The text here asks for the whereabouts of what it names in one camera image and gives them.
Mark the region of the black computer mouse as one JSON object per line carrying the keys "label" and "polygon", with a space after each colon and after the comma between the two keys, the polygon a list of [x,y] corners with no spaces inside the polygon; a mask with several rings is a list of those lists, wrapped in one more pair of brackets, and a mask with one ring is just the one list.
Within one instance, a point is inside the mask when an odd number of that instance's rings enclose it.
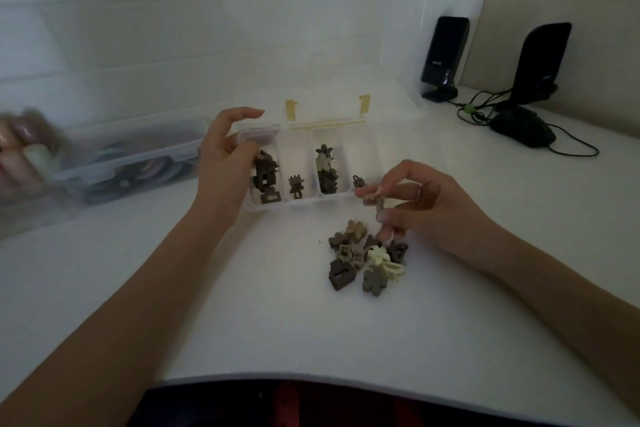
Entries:
{"label": "black computer mouse", "polygon": [[548,148],[556,142],[556,135],[535,112],[523,107],[499,112],[489,128],[528,148]]}

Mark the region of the pastel hair accessories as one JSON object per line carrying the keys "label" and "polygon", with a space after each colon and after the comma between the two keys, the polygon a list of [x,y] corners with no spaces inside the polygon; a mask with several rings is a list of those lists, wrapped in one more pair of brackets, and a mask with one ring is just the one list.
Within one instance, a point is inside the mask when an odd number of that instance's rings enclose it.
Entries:
{"label": "pastel hair accessories", "polygon": [[0,112],[0,195],[44,188],[60,144],[56,131],[35,109]]}

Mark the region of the person's left forearm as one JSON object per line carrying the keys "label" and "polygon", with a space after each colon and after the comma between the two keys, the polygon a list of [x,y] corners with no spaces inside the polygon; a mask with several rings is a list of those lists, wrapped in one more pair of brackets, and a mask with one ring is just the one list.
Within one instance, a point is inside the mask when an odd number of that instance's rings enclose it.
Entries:
{"label": "person's left forearm", "polygon": [[205,185],[143,265],[0,403],[0,427],[124,427],[165,358],[246,190]]}

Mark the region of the dark red plaid clothing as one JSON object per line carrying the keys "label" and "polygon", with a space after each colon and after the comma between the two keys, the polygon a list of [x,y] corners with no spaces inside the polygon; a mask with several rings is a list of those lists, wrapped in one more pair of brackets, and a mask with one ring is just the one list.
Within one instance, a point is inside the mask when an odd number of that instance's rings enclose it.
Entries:
{"label": "dark red plaid clothing", "polygon": [[126,427],[569,427],[328,383],[229,380],[146,391]]}

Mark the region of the clear compartment box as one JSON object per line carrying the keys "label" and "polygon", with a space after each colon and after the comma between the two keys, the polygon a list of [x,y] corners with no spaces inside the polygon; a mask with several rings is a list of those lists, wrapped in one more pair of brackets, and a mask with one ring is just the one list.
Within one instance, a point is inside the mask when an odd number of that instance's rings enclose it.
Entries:
{"label": "clear compartment box", "polygon": [[[363,94],[371,95],[371,104],[368,115],[360,117],[358,97]],[[286,120],[286,99],[298,102],[296,122]],[[354,197],[354,174],[366,184],[377,183],[404,159],[444,164],[433,114],[395,80],[254,90],[239,94],[236,102],[265,110],[257,121],[238,124],[239,141],[256,142],[278,163],[274,188],[282,201],[261,204],[261,192],[251,180],[244,198],[244,208],[251,212]],[[322,144],[333,148],[332,169],[338,174],[335,194],[325,195],[319,187],[316,149]],[[289,177],[295,174],[305,180],[303,199],[293,199],[289,193]]]}

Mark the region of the person's right forearm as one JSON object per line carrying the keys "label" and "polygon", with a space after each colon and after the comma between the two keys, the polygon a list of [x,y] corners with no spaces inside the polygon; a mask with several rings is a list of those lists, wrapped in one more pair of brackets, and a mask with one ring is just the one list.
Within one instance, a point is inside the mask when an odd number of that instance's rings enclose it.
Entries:
{"label": "person's right forearm", "polygon": [[465,261],[507,286],[621,396],[640,398],[640,309],[500,226]]}

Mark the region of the person's left hand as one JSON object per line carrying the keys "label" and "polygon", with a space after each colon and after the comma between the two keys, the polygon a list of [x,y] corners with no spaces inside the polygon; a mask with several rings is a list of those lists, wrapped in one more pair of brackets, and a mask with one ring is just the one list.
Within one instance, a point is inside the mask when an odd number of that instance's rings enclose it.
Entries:
{"label": "person's left hand", "polygon": [[235,107],[222,110],[212,121],[200,147],[198,185],[193,206],[208,214],[236,216],[248,191],[259,146],[238,141],[232,126],[259,119],[264,110]]}

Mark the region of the bundle of colourful hair bands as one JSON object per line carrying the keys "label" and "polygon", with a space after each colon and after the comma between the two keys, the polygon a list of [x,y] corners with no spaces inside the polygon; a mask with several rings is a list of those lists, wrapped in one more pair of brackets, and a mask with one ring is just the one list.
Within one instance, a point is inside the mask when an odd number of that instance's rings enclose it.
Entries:
{"label": "bundle of colourful hair bands", "polygon": [[114,177],[85,185],[83,201],[87,204],[104,204],[133,192],[169,185],[191,176],[199,158],[199,149],[192,148],[179,155],[156,156],[117,167]]}

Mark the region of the clear plastic storage box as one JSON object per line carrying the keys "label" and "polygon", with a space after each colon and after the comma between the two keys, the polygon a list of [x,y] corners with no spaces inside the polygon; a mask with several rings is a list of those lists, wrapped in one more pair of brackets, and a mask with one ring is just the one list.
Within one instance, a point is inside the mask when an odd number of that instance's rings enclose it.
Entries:
{"label": "clear plastic storage box", "polygon": [[[98,204],[83,201],[85,185],[114,177],[117,167],[156,156],[179,155],[192,148],[198,148],[200,156],[208,129],[209,122],[204,117],[172,115],[149,115],[76,128],[67,134],[60,169],[54,179],[62,182],[82,204],[95,206]],[[198,164],[191,176],[174,183],[195,178]]]}

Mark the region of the person's right hand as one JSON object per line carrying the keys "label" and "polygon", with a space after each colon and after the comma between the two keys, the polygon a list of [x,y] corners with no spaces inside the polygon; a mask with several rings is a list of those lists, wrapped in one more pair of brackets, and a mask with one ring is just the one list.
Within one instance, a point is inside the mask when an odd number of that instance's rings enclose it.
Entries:
{"label": "person's right hand", "polygon": [[400,239],[407,232],[440,248],[476,269],[486,268],[489,244],[500,227],[469,197],[454,178],[427,164],[403,160],[378,184],[388,199],[400,201],[395,207],[423,210],[424,224],[418,230],[385,229],[376,238],[382,242]]}

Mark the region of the pile of mixed hair claws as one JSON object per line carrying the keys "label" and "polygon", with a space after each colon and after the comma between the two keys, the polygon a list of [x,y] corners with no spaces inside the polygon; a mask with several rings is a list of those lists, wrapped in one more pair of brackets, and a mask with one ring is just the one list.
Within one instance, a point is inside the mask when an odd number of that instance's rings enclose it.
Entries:
{"label": "pile of mixed hair claws", "polygon": [[370,234],[362,221],[349,220],[344,230],[327,241],[333,253],[328,280],[336,292],[360,278],[363,292],[379,297],[390,283],[406,274],[408,243],[395,239],[384,243]]}

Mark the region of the small beige hair clip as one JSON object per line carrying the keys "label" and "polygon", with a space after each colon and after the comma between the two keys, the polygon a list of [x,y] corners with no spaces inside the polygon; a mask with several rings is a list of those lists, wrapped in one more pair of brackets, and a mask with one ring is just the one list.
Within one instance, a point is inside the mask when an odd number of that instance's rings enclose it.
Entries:
{"label": "small beige hair clip", "polygon": [[376,212],[380,212],[385,208],[387,196],[381,192],[381,188],[378,185],[356,188],[355,195],[362,200],[364,206],[373,206]]}

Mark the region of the black desktop speaker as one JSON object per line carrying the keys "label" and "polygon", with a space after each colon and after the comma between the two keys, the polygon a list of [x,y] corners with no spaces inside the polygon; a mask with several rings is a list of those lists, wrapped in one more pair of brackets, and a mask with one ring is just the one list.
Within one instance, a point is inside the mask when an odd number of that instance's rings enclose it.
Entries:
{"label": "black desktop speaker", "polygon": [[423,99],[433,103],[444,103],[458,96],[454,77],[467,43],[469,30],[468,18],[438,18],[420,76],[420,82],[431,88],[422,93]]}
{"label": "black desktop speaker", "polygon": [[570,22],[545,24],[526,36],[509,99],[496,104],[497,112],[548,100],[556,92],[572,27]]}

